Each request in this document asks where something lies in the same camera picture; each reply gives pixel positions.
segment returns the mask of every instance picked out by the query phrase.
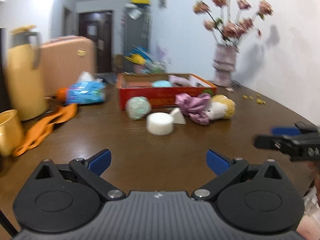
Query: yellow and white plush toy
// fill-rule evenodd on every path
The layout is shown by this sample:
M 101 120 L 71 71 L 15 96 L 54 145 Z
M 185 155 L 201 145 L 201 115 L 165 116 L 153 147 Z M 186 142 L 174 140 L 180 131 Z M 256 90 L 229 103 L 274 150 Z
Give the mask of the yellow and white plush toy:
M 236 112 L 236 104 L 224 95 L 216 95 L 204 110 L 209 120 L 230 119 Z

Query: blue gripper pad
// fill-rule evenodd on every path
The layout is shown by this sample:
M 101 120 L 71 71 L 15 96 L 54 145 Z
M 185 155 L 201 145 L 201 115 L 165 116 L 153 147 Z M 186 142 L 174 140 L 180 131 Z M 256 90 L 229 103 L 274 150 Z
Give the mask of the blue gripper pad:
M 233 165 L 233 161 L 229 158 L 223 156 L 221 153 L 214 152 L 209 150 L 206 155 L 206 161 L 208 167 L 215 173 L 217 176 L 225 172 L 227 169 Z
M 102 150 L 87 160 L 88 169 L 100 176 L 111 165 L 111 152 L 107 149 Z
M 275 127 L 271 130 L 271 133 L 273 136 L 295 136 L 301 134 L 300 130 L 295 127 Z

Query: yellow cup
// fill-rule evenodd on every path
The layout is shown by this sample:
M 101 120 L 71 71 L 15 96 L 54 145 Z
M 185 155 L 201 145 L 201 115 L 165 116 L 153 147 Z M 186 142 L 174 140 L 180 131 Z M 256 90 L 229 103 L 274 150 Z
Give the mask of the yellow cup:
M 7 157 L 17 148 L 24 137 L 17 110 L 0 114 L 0 154 Z

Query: cardboard box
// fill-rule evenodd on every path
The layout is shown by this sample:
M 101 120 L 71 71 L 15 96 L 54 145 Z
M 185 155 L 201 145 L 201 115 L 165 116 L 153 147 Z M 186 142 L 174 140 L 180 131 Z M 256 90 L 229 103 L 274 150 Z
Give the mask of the cardboard box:
M 172 87 L 172 88 L 127 88 L 127 82 L 154 82 L 157 80 L 169 80 L 169 75 L 184 77 L 190 81 L 193 87 Z M 143 74 L 132 75 L 121 73 L 118 75 L 117 86 L 119 90 L 120 109 L 125 110 L 126 102 L 132 97 L 148 98 L 152 108 L 174 106 L 176 95 L 187 93 L 197 97 L 201 93 L 216 94 L 217 87 L 210 82 L 194 74 Z

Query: brown table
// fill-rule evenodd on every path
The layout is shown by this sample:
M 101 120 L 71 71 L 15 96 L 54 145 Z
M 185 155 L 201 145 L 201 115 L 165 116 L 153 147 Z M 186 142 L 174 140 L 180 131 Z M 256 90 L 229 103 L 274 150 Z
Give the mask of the brown table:
M 147 132 L 145 118 L 133 121 L 126 112 L 119 111 L 118 94 L 113 86 L 108 86 L 107 91 L 105 104 L 81 106 L 74 119 L 57 128 L 39 147 L 21 157 L 0 160 L 0 208 L 16 227 L 13 200 L 42 159 L 51 158 L 56 164 L 68 163 L 76 157 L 89 158 L 104 148 L 111 150 L 112 164 L 102 177 L 126 193 L 130 190 L 191 193 L 215 177 L 205 162 L 209 148 L 231 159 L 243 157 L 254 164 L 275 159 L 301 196 L 312 182 L 305 164 L 291 163 L 279 152 L 253 147 L 253 136 L 269 133 L 272 126 L 309 122 L 268 98 L 262 97 L 266 105 L 258 105 L 252 90 L 241 88 L 233 93 L 218 90 L 236 103 L 232 120 L 217 120 L 205 127 L 186 118 L 186 125 L 176 124 L 173 134 L 162 137 Z M 243 99 L 244 94 L 252 95 L 254 100 Z M 34 122 L 25 122 L 25 129 Z M 0 239 L 9 239 L 3 229 L 0 229 Z

